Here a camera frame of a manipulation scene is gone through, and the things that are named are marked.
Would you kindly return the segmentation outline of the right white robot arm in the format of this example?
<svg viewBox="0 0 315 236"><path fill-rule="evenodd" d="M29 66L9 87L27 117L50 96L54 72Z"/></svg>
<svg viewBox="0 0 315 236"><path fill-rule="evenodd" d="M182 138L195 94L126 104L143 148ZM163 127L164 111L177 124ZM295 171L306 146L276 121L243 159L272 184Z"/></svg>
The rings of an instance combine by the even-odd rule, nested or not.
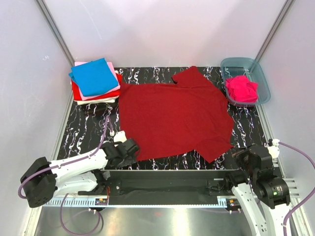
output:
<svg viewBox="0 0 315 236"><path fill-rule="evenodd" d="M290 190L276 173L273 160L280 155L280 141L270 139L265 146L251 145L232 156L237 170L223 180L224 191L234 195L254 236L289 236L286 214L290 207Z"/></svg>

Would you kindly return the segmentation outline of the dark red t shirt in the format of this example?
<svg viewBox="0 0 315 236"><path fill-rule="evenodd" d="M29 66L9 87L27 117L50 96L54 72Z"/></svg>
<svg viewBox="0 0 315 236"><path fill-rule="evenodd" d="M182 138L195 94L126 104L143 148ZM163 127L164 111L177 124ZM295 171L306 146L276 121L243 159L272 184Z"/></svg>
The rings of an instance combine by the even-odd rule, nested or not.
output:
<svg viewBox="0 0 315 236"><path fill-rule="evenodd" d="M137 160L195 150L207 162L214 161L232 147L234 121L226 97L195 66L172 80L121 84L120 127L139 145Z"/></svg>

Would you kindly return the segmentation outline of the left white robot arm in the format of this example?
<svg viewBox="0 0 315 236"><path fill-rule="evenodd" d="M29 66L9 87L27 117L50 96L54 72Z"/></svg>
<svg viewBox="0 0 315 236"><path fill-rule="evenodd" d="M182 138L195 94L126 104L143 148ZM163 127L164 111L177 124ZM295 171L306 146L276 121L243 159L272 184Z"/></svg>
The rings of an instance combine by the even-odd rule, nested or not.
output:
<svg viewBox="0 0 315 236"><path fill-rule="evenodd" d="M139 145L120 131L113 142L102 141L97 148L68 159L38 158L20 178L18 195L31 208L66 194L100 195L110 188L102 171L135 163L139 151Z"/></svg>

